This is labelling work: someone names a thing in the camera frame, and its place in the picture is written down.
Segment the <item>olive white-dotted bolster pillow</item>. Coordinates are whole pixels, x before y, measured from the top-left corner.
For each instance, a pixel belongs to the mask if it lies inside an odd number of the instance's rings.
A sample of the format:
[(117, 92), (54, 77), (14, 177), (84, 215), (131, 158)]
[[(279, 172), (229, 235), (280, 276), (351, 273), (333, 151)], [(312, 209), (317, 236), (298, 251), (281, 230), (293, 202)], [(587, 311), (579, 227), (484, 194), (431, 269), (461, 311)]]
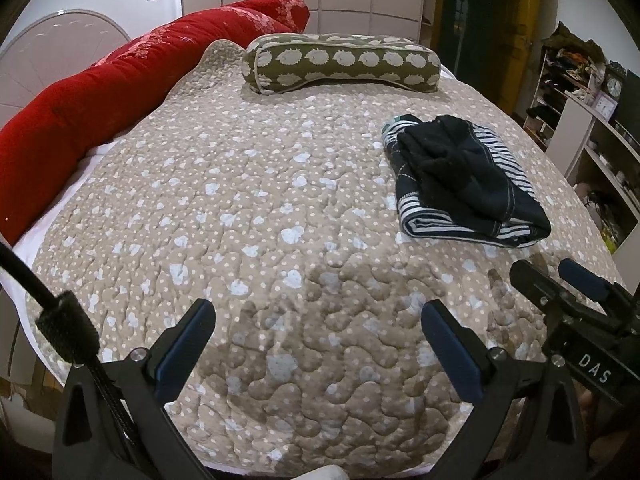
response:
[(392, 84), (433, 92), (440, 61), (428, 47), (393, 36), (270, 34), (246, 48), (241, 73), (259, 94), (282, 93), (325, 81)]

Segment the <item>beige dotted quilt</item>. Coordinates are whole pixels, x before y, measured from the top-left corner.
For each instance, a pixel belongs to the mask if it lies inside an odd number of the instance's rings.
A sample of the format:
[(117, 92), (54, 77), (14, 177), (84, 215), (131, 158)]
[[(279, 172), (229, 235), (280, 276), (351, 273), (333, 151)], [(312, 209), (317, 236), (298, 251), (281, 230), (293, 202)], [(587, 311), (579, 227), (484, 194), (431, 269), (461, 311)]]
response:
[[(541, 313), (508, 276), (574, 259), (620, 274), (585, 206), (528, 135), (462, 82), (433, 93), (329, 84), (250, 90), (242, 51), (214, 42), (58, 213), (32, 267), (71, 290), (101, 358), (156, 341), (194, 300), (212, 339), (168, 413), (206, 465), (352, 477), (432, 468), (470, 414), (420, 326), (438, 299), (488, 346), (542, 357)], [(492, 130), (552, 231), (523, 249), (401, 232), (386, 122), (454, 115)]]

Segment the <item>striped navy pants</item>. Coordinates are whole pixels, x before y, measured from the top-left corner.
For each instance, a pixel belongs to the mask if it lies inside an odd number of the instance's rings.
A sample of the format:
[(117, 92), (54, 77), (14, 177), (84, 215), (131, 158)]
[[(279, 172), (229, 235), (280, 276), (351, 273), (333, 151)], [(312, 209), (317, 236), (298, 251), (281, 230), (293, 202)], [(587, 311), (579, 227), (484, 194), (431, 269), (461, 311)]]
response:
[(533, 185), (491, 129), (402, 115), (383, 127), (382, 142), (406, 235), (521, 248), (551, 234)]

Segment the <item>small clock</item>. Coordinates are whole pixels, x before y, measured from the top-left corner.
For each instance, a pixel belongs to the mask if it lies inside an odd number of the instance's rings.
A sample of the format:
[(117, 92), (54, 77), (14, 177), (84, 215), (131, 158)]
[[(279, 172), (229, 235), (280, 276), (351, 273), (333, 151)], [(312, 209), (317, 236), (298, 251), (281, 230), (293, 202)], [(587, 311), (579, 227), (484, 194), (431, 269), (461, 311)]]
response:
[(607, 72), (603, 81), (603, 91), (613, 100), (618, 101), (623, 91), (625, 73)]

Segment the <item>dark doorway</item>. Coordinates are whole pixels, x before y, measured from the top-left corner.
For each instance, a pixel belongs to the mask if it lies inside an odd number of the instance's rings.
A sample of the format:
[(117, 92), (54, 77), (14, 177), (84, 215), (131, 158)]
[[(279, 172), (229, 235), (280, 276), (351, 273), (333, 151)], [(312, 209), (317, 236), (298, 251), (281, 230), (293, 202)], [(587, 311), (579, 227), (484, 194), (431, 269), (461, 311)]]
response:
[(440, 60), (506, 114), (515, 110), (540, 0), (442, 0)]

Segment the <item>white shelving unit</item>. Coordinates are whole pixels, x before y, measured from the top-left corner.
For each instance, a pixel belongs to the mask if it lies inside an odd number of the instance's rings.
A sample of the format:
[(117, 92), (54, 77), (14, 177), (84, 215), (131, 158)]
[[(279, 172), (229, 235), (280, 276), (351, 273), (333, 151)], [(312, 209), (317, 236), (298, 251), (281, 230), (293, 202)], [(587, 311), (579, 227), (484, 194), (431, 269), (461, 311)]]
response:
[[(607, 72), (626, 75), (618, 101), (603, 91)], [(525, 131), (585, 205), (617, 263), (639, 232), (639, 140), (620, 122), (633, 76), (560, 23), (542, 40), (524, 118)]]

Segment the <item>red fleece blanket roll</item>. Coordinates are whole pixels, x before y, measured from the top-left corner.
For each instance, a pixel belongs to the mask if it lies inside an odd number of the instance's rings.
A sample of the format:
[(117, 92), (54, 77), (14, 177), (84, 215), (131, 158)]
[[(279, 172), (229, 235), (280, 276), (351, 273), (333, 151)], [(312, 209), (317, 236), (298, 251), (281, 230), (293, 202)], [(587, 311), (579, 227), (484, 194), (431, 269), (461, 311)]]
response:
[(247, 47), (303, 32), (304, 0), (242, 0), (158, 26), (82, 72), (50, 84), (1, 130), (1, 234), (15, 244), (65, 188), (88, 151), (155, 110), (225, 39)]

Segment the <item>round white headboard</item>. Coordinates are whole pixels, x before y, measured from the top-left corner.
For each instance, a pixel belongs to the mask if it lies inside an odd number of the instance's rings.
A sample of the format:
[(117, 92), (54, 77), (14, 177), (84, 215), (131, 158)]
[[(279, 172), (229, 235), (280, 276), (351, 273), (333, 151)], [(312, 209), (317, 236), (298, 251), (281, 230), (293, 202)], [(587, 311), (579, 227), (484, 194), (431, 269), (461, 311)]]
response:
[(85, 70), (128, 41), (115, 21), (88, 10), (58, 11), (33, 22), (1, 52), (0, 122), (9, 122), (50, 84)]

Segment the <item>white bed sheet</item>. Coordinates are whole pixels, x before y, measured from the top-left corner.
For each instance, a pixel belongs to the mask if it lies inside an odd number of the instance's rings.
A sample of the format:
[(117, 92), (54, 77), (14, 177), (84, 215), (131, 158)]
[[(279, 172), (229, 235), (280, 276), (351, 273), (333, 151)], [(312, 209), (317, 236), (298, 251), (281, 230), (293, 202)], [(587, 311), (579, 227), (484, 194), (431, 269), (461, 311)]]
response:
[[(42, 246), (44, 239), (46, 238), (47, 232), (49, 232), (55, 224), (60, 213), (68, 203), (75, 203), (75, 195), (77, 192), (90, 178), (101, 160), (104, 159), (106, 154), (117, 144), (119, 144), (119, 139), (111, 143), (102, 144), (88, 151), (87, 156), (81, 159), (77, 170), (70, 177), (70, 180), (67, 181), (62, 191), (58, 193), (58, 196), (55, 197), (52, 204), (44, 212), (44, 215), (40, 217), (12, 247), (12, 252), (14, 252), (29, 269), (34, 267), (37, 256), (43, 254)], [(6, 271), (1, 271), (1, 285), (13, 302), (16, 312), (20, 315), (26, 315), (29, 298), (26, 290), (18, 284), (14, 278), (11, 278)]]

